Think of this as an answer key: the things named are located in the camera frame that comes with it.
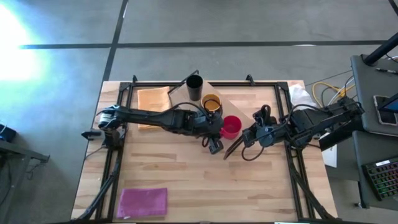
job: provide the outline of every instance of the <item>wooden tabletop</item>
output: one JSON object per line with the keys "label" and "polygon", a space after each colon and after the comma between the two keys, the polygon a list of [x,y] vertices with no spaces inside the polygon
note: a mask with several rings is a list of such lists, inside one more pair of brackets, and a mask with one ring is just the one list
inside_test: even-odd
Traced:
{"label": "wooden tabletop", "polygon": [[[287,82],[289,85],[304,86],[301,80]],[[104,82],[98,111],[116,103],[119,84],[120,82]],[[137,108],[136,91],[140,89],[143,88],[134,87],[132,108]],[[264,104],[270,105],[272,115],[279,117],[274,89],[271,87],[242,86],[215,87],[215,89],[223,98],[239,108],[247,116],[245,119],[252,120],[253,112]],[[282,102],[286,114],[285,101]],[[98,127],[98,117],[93,127]],[[138,131],[137,124],[129,124],[114,221],[288,222],[297,220],[283,144],[268,147],[257,160],[246,162],[241,158],[241,149],[237,149],[224,161],[223,154],[226,149],[211,155],[207,148],[200,145],[200,141],[163,130],[156,133]],[[91,141],[87,153],[100,146],[101,141]],[[257,153],[257,149],[247,150],[248,157]],[[72,218],[81,215],[98,193],[105,157],[106,150],[103,149],[85,161]],[[337,212],[321,151],[315,147],[306,147],[303,157],[312,192],[326,210],[336,217]],[[116,218],[122,189],[162,187],[168,189],[165,217],[128,220]],[[104,216],[106,216],[109,195],[110,191],[105,198]],[[304,214],[307,214],[302,192],[300,198]]]}

